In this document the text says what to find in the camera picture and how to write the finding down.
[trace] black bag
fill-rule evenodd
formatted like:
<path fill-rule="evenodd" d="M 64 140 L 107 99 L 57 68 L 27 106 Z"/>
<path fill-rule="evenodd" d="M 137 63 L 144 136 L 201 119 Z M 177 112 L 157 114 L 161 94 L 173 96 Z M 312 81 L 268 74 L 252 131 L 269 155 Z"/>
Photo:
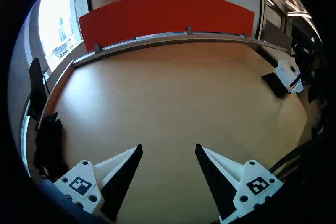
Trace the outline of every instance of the black bag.
<path fill-rule="evenodd" d="M 57 112 L 46 115 L 41 122 L 35 139 L 34 165 L 42 178 L 55 182 L 68 172 L 62 154 L 62 124 Z"/>

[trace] ceiling light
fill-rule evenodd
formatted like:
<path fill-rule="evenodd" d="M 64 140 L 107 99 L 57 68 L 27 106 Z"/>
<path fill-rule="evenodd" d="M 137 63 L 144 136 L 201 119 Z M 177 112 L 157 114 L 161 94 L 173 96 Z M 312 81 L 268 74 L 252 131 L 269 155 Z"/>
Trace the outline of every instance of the ceiling light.
<path fill-rule="evenodd" d="M 270 3 L 268 3 L 268 2 L 265 2 L 265 4 L 268 5 L 268 6 L 270 6 L 270 7 L 272 7 L 272 5 Z"/>
<path fill-rule="evenodd" d="M 274 5 L 274 3 L 271 0 L 267 0 L 270 4 Z"/>
<path fill-rule="evenodd" d="M 289 1 L 285 1 L 285 3 L 287 3 L 289 6 L 291 6 L 296 11 L 300 11 L 300 9 L 297 6 L 295 6 L 293 3 L 290 3 Z"/>
<path fill-rule="evenodd" d="M 288 16 L 303 16 L 307 18 L 312 18 L 307 12 L 292 11 L 287 13 Z"/>

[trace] desk surface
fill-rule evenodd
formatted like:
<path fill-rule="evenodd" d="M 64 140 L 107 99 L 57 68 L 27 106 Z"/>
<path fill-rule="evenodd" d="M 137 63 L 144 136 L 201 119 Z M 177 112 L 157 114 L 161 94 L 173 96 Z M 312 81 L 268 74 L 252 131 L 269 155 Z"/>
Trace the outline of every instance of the desk surface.
<path fill-rule="evenodd" d="M 246 45 L 152 47 L 76 69 L 56 105 L 65 160 L 99 163 L 139 143 L 143 156 L 121 223 L 210 223 L 219 213 L 195 144 L 266 168 L 294 149 L 307 115 L 296 94 L 277 99 L 273 67 Z"/>

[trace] black object on floor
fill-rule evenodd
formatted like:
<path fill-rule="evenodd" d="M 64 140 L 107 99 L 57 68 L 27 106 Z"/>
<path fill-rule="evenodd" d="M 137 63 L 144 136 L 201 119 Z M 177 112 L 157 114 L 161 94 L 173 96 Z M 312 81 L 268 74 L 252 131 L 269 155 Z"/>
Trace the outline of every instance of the black object on floor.
<path fill-rule="evenodd" d="M 34 155 L 34 165 L 39 170 L 39 174 L 52 182 L 58 180 L 68 172 L 62 154 L 62 124 L 57 119 L 57 112 L 46 115 L 41 122 L 35 139 L 36 150 Z"/>
<path fill-rule="evenodd" d="M 264 75 L 261 78 L 266 81 L 277 98 L 283 98 L 288 94 L 287 88 L 282 84 L 275 73 Z"/>

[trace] chair backrest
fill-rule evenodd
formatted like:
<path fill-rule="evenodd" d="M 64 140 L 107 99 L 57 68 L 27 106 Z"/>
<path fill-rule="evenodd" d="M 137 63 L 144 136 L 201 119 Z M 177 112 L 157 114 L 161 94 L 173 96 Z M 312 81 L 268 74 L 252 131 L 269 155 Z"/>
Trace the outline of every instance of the chair backrest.
<path fill-rule="evenodd" d="M 47 102 L 45 87 L 43 84 L 43 75 L 39 59 L 35 58 L 29 67 L 31 93 L 30 104 L 32 111 L 39 115 Z"/>

